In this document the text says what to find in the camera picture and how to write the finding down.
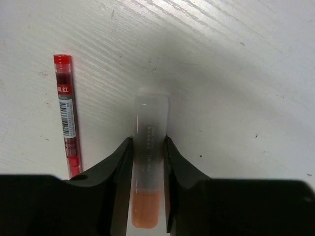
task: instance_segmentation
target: transparent tube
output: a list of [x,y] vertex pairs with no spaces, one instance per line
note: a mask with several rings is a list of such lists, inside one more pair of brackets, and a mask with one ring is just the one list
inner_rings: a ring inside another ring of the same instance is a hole
[[166,136],[168,97],[140,94],[135,100],[132,223],[150,229],[158,223],[162,146]]
[[82,172],[78,118],[75,106],[70,55],[54,55],[59,106],[63,126],[64,147],[69,177]]

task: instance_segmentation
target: red ink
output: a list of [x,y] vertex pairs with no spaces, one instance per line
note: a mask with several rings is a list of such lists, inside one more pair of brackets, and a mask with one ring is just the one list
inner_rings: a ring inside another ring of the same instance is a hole
[[70,178],[81,173],[80,142],[78,118],[73,93],[71,56],[54,55],[59,96],[60,112],[63,125],[64,146]]

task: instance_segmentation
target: white table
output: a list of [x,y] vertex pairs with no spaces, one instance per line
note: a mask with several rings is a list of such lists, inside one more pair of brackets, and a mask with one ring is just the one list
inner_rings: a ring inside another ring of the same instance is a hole
[[[171,94],[168,135],[204,173],[315,187],[314,0],[3,0],[0,8],[1,173],[68,177],[52,60],[67,53],[84,169],[132,135],[138,89],[160,85]],[[143,234],[161,235],[161,218]]]

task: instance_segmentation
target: barcode label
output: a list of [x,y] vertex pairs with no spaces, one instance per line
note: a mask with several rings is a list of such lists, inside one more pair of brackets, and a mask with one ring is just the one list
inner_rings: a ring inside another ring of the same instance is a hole
[[66,139],[72,139],[76,136],[72,99],[59,100],[59,106],[63,124],[63,136]]

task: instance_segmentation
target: orange liquid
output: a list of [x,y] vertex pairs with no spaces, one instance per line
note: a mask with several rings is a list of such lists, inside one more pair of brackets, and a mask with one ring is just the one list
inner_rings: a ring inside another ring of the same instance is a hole
[[132,224],[136,228],[152,229],[158,224],[160,192],[132,193]]

